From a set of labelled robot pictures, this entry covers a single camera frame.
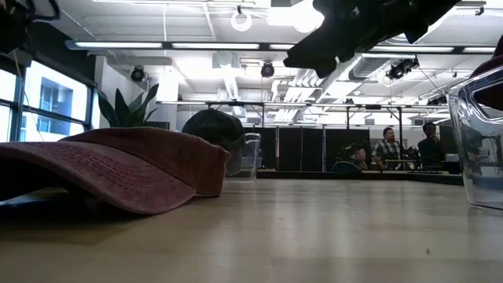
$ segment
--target window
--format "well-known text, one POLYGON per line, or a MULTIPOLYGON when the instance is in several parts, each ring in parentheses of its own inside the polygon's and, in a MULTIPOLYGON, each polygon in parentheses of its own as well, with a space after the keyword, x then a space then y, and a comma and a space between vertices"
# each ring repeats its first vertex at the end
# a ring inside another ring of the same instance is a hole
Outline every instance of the window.
POLYGON ((0 70, 0 99, 13 101, 15 92, 16 76, 9 72, 0 70))
POLYGON ((10 108, 0 106, 0 142, 8 142, 10 134, 10 108))
POLYGON ((82 124, 23 112, 21 142, 56 142, 70 135, 84 132, 82 124))
POLYGON ((20 74, 0 70, 0 142, 55 142, 90 128, 90 88, 36 61, 20 74))
POLYGON ((86 119, 88 88, 51 68, 33 61, 26 71, 24 104, 73 119, 86 119))

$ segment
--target plant leaf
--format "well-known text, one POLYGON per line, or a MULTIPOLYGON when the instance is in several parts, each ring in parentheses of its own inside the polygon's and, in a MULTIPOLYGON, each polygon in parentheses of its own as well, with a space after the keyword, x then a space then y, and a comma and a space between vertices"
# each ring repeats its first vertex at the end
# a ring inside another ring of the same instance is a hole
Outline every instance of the plant leaf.
POLYGON ((157 95, 158 89, 159 89, 159 83, 156 84, 155 86, 152 86, 152 88, 150 88, 149 92, 147 93, 147 97, 145 98, 145 101, 143 101, 143 104, 140 106, 140 108, 136 109, 134 112, 131 113, 130 125, 139 124, 139 123, 141 125, 143 124, 145 112, 147 111, 147 105, 157 95))
POLYGON ((145 115, 145 112, 147 111, 147 105, 156 96, 157 89, 159 89, 159 83, 150 88, 149 92, 147 93, 147 97, 145 97, 145 101, 143 101, 143 104, 140 106, 140 108, 131 113, 134 117, 141 117, 141 121, 143 121, 143 116, 140 116, 139 114, 143 112, 143 115, 145 115))
POLYGON ((129 125, 129 108, 127 107, 126 102, 124 101, 123 95, 120 93, 120 90, 116 90, 116 115, 119 119, 120 124, 123 127, 128 127, 129 125))
POLYGON ((138 117, 136 117, 135 119, 132 119, 131 120, 131 124, 130 126, 131 127, 142 127, 143 126, 143 117, 145 116, 145 113, 142 112, 140 113, 140 115, 138 117))
POLYGON ((145 121, 143 123, 147 122, 147 120, 150 118, 150 116, 157 110, 157 108, 153 109, 149 114, 147 115, 147 118, 145 118, 145 121))
POLYGON ((113 109, 106 95, 97 90, 97 100, 100 107, 100 112, 105 119, 110 123, 110 127, 120 127, 119 119, 117 118, 116 111, 113 109))
POLYGON ((141 106, 141 101, 143 100, 143 94, 145 92, 142 92, 140 95, 138 95, 134 100, 133 102, 131 102, 129 104, 129 111, 132 113, 132 112, 135 112, 136 110, 138 110, 141 106))

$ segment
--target cable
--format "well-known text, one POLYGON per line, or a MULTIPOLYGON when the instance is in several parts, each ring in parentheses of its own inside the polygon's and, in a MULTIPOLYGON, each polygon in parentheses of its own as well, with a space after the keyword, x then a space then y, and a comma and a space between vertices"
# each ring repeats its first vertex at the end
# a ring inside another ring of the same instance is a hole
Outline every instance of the cable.
POLYGON ((441 90, 439 89, 439 87, 438 87, 437 85, 435 85, 435 83, 433 83, 433 81, 430 79, 430 77, 428 77, 428 76, 426 75, 426 73, 423 71, 423 69, 422 69, 421 67, 417 67, 417 68, 418 68, 418 69, 419 69, 419 70, 423 73, 423 75, 426 77, 426 79, 428 79, 428 80, 430 81, 430 83, 431 83, 431 84, 435 87, 435 89, 436 89, 436 90, 437 90, 440 94, 444 94, 444 93, 443 93, 443 91, 441 91, 441 90))
MULTIPOLYGON (((19 61, 17 60, 17 52, 14 50, 13 51, 13 55, 14 55, 14 62, 16 63, 16 70, 17 70, 17 75, 22 78, 23 76, 21 75, 21 69, 19 68, 19 61)), ((23 91, 23 96, 24 96, 24 99, 26 99, 26 103, 28 104, 28 107, 31 107, 30 106, 30 100, 28 99, 28 96, 26 95, 26 92, 24 91, 24 89, 22 89, 23 91)), ((40 133, 40 130, 39 130, 39 125, 37 124, 37 122, 35 121, 35 117, 33 116, 33 113, 30 112, 30 116, 31 116, 31 120, 33 121, 33 124, 35 125, 35 128, 37 129, 37 133, 39 133, 39 136, 40 138, 42 139, 42 142, 44 142, 44 137, 42 136, 42 133, 40 133)))

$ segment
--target fluorescent light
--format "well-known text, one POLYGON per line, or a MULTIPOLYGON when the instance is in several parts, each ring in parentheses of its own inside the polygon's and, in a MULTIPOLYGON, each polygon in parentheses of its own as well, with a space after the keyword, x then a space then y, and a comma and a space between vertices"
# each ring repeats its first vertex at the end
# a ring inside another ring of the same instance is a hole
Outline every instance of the fluorescent light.
POLYGON ((344 107, 346 105, 342 105, 342 104, 323 104, 323 103, 316 103, 316 104, 313 104, 311 106, 315 106, 315 107, 344 107))
POLYGON ((492 54, 496 50, 495 47, 466 47, 463 53, 488 53, 492 54))
POLYGON ((295 44, 269 44, 272 50, 290 50, 295 44))
POLYGON ((206 105, 203 101, 158 101, 158 104, 165 105, 206 105))
POLYGON ((264 103, 264 106, 306 106, 307 103, 281 103, 281 102, 270 102, 264 103))
POLYGON ((435 46, 376 46, 373 52, 405 52, 405 53, 451 53, 454 47, 435 46))
POLYGON ((210 6, 255 6, 254 2, 241 2, 241 1, 192 1, 192 0, 93 0, 94 2, 100 3, 129 3, 129 4, 147 4, 147 5, 166 5, 166 4, 174 4, 174 5, 203 5, 207 4, 210 6))
POLYGON ((124 48, 124 49, 144 49, 144 48, 163 48, 160 42, 76 42, 78 47, 82 48, 124 48))
POLYGON ((202 49, 202 50, 257 50, 258 43, 192 43, 178 42, 172 44, 174 49, 202 49))
POLYGON ((363 53, 364 58, 398 58, 398 59, 414 59, 416 55, 409 54, 386 54, 386 53, 363 53))

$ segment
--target black equipment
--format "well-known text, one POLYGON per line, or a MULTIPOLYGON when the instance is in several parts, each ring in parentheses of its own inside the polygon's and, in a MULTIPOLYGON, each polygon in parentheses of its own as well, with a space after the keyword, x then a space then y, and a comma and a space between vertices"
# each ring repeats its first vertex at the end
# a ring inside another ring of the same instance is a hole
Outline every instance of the black equipment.
POLYGON ((386 73, 389 79, 401 79, 404 75, 409 74, 412 69, 419 67, 419 61, 414 59, 403 59, 391 65, 391 69, 386 73))
POLYGON ((134 70, 131 72, 131 79, 134 82, 143 82, 146 77, 147 75, 145 74, 143 66, 134 66, 134 70))
POLYGON ((37 15, 33 0, 26 1, 26 8, 13 0, 7 0, 6 7, 0 6, 0 55, 26 47, 31 24, 59 20, 60 8, 56 0, 48 1, 53 10, 52 16, 37 15))
POLYGON ((260 70, 260 74, 263 78, 270 78, 274 75, 274 67, 271 62, 264 62, 262 70, 260 70))
POLYGON ((460 0, 314 0, 323 24, 288 51, 285 66, 314 69, 325 78, 355 53, 405 33, 416 42, 460 0))

